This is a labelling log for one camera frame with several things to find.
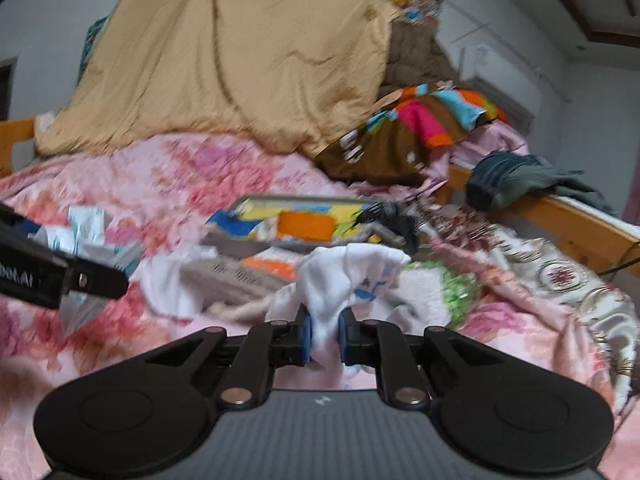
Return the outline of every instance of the wooden bed rail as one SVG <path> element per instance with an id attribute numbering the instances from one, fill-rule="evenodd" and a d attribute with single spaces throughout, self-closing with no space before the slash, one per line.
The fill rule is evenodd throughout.
<path id="1" fill-rule="evenodd" d="M 470 175 L 469 170 L 452 165 L 449 182 L 438 190 L 436 201 L 448 203 L 454 190 L 464 192 Z M 526 194 L 509 207 L 492 212 L 490 217 L 499 222 L 509 214 L 557 235 L 558 248 L 564 254 L 595 272 L 618 265 L 623 256 L 622 263 L 640 258 L 640 247 L 633 247 L 637 240 L 634 236 L 551 196 Z M 640 278 L 640 264 L 625 271 Z"/>

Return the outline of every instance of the wooden headboard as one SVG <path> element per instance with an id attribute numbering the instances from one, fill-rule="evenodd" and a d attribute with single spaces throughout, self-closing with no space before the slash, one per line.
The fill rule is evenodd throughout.
<path id="1" fill-rule="evenodd" d="M 11 151 L 14 142 L 33 137 L 33 120 L 0 121 L 0 176 L 11 173 Z M 449 182 L 436 192 L 436 200 L 449 203 L 455 190 L 464 192 L 469 170 L 452 165 Z M 599 218 L 571 207 L 551 196 L 527 194 L 508 208 L 492 212 L 492 221 L 499 222 L 508 215 L 516 215 L 558 236 L 558 248 L 567 256 L 602 272 L 616 266 L 624 256 L 625 262 L 640 258 L 640 247 L 633 247 L 636 239 Z M 640 264 L 629 267 L 630 274 L 640 278 Z"/>

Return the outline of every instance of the metal screw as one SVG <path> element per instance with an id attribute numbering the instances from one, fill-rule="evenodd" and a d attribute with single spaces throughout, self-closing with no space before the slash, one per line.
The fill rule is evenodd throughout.
<path id="1" fill-rule="evenodd" d="M 220 394 L 220 399 L 227 404 L 235 404 L 237 406 L 248 403 L 251 397 L 251 392 L 246 388 L 227 388 Z"/>
<path id="2" fill-rule="evenodd" d="M 400 388 L 396 391 L 396 399 L 403 404 L 420 404 L 427 394 L 418 388 Z"/>

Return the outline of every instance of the yellow fabric sheet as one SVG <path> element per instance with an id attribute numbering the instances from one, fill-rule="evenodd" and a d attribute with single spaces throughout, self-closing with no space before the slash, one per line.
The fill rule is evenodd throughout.
<path id="1" fill-rule="evenodd" d="M 366 117 L 391 0 L 120 0 L 43 155 L 167 131 L 248 134 L 314 156 Z"/>

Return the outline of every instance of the pink floral bedding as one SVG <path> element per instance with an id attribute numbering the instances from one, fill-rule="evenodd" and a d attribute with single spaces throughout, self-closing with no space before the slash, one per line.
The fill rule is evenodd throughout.
<path id="1" fill-rule="evenodd" d="M 0 180 L 0 200 L 36 222 L 65 223 L 69 205 L 107 210 L 114 217 L 108 240 L 141 239 L 145 256 L 197 242 L 216 209 L 260 192 L 353 196 L 300 155 L 266 155 L 252 141 L 224 134 L 156 136 L 111 155 L 60 156 Z M 444 244 L 442 254 L 495 293 L 472 312 L 463 333 L 610 395 L 604 362 L 564 307 L 520 297 L 509 276 L 486 272 L 471 253 Z M 224 324 L 231 335 L 248 328 L 206 315 L 190 323 L 154 316 L 132 283 L 124 298 L 65 339 L 55 312 L 0 298 L 0 478 L 46 473 L 31 421 L 47 392 L 212 324 Z M 631 460 L 624 443 L 616 445 L 609 463 L 619 463 L 617 450 Z M 611 478 L 630 479 L 628 471 Z"/>

